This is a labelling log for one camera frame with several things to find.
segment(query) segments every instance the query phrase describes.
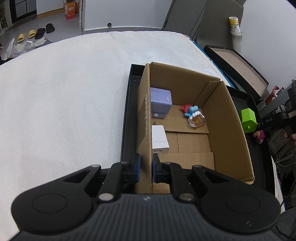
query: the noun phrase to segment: purple container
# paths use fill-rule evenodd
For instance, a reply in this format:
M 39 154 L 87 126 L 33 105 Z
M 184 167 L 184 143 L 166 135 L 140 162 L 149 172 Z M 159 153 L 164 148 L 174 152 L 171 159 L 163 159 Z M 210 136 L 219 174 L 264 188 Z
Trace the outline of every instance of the purple container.
M 152 117 L 164 119 L 172 107 L 170 91 L 150 87 L 150 95 Z

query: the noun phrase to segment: gray cloth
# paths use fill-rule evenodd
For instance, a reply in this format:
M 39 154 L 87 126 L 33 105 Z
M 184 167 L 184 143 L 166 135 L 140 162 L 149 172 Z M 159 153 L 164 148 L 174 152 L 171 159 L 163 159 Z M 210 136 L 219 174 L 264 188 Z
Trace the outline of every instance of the gray cloth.
M 276 226 L 273 228 L 273 231 L 278 234 L 282 240 L 296 240 L 296 208 L 290 208 L 283 212 Z

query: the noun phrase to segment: gray cabinet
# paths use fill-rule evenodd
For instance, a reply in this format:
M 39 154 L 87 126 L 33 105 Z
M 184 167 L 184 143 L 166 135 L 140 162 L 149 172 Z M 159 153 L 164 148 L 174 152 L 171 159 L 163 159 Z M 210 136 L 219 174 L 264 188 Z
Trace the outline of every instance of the gray cabinet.
M 246 0 L 174 0 L 162 30 L 188 35 L 202 47 L 232 48 L 228 18 L 242 20 Z
M 172 31 L 190 36 L 197 31 L 207 0 L 174 0 L 163 26 L 164 31 Z

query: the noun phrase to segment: white mattress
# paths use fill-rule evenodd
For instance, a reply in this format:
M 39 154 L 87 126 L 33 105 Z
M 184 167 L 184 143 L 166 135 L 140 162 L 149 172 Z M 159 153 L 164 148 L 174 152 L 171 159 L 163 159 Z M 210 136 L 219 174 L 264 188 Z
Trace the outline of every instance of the white mattress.
M 0 240 L 18 231 L 10 206 L 21 192 L 120 161 L 130 67 L 152 61 L 229 85 L 188 38 L 163 31 L 77 36 L 0 66 Z

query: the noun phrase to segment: green toy house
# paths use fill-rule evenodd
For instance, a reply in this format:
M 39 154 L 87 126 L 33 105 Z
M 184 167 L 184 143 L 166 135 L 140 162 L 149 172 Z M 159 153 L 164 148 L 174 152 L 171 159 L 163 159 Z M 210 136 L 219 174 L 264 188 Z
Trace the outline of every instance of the green toy house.
M 241 110 L 242 127 L 245 133 L 254 132 L 257 128 L 257 121 L 254 111 L 250 108 Z

